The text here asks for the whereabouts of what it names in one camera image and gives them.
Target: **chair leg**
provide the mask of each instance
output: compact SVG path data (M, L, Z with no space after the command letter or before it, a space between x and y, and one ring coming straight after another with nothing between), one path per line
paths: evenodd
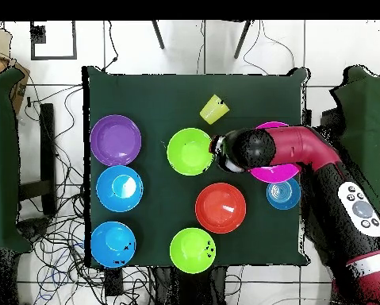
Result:
M159 25L157 25L157 20L152 20L153 28L155 29L155 34L157 35L157 40L159 40L159 44L161 49L164 49L163 39L161 38Z
M246 23L244 24L244 30L242 32L242 35L240 35L239 43L237 44L237 48L235 51L235 58L237 59L239 57L240 50L242 49L242 45L244 43L244 38L246 37L246 34L248 33L249 27L251 24L251 20L246 20Z

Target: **small blue bowl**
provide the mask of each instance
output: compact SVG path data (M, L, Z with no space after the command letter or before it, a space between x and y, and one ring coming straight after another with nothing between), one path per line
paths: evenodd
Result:
M135 250L135 235L123 223L104 222L92 232L92 256L107 268L124 266L132 259Z
M298 204L301 198L301 188L295 179L282 183L269 183L267 186L267 200L278 210L289 210Z
M126 166L107 168L98 178L97 196L101 204L116 212L134 208L143 195L143 183L139 175Z

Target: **purple bowl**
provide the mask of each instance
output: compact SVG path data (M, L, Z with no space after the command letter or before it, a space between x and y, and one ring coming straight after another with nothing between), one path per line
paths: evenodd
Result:
M141 144L136 124L119 114L101 118L91 131L91 151L107 166L131 163L139 154Z

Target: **green table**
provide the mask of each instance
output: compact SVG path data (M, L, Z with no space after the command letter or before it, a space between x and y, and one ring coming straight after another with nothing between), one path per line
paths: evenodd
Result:
M83 68L83 76L86 71L89 109L85 106L84 114L89 113L90 129L106 115L122 114L141 131L142 148L129 167L141 176L144 194L131 211L114 213L104 208L95 186L106 166L92 153L85 158L85 174L90 174L91 229L106 221L129 226L137 248L128 265L171 265L171 239L186 227L201 228L195 217L195 200L203 188L217 182L230 183L244 194L247 214L233 232L211 234L217 245L215 265L307 264L298 252L299 207L274 209L266 199L267 184L251 174L229 174L213 164L199 176L182 176L169 165L166 156L170 138L187 127L212 136L268 121L301 124L305 69L297 69L290 76L107 75L92 67ZM213 94L224 99L230 111L208 125L199 112Z

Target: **bowl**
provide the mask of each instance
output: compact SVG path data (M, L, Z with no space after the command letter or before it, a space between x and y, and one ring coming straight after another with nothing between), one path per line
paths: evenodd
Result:
M196 274L209 268L217 249L211 236L199 228L180 230L171 241L170 258L182 272Z
M278 210L289 210L298 204L301 188L295 179L267 185L267 200Z
M226 234L235 230L246 216L242 193L227 183L214 183L204 188L195 202L199 223L210 232Z
M139 203L142 195L142 180L129 167L118 165L107 168L97 180L99 201L111 211L131 210Z
M283 122L267 122L259 126L256 129L269 129L272 127L288 126ZM284 164L269 167L253 168L249 172L258 180L264 183L281 183L288 179L291 179L297 173L301 171L301 168L296 164Z
M91 234L92 256L107 268L119 268L127 264L135 251L135 235L123 223L104 222Z
M200 129L182 129L168 143L168 162L184 176L201 174L213 161L213 154L209 153L210 142L209 135Z
M140 131L129 118L111 114L101 118L92 128L90 146L101 163L107 166L127 165L139 154Z

